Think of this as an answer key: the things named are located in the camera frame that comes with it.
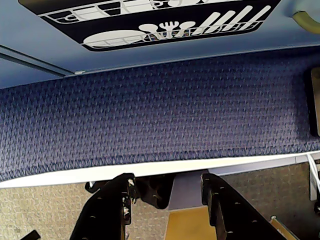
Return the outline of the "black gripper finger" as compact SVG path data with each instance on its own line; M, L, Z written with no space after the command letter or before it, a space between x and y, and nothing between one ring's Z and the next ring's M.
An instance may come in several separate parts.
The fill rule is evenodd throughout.
M275 216L265 219L237 190L221 177L201 176L201 201L218 240L296 240Z
M72 240L125 240L131 223L131 200L136 198L133 173L113 178L84 204L70 238Z

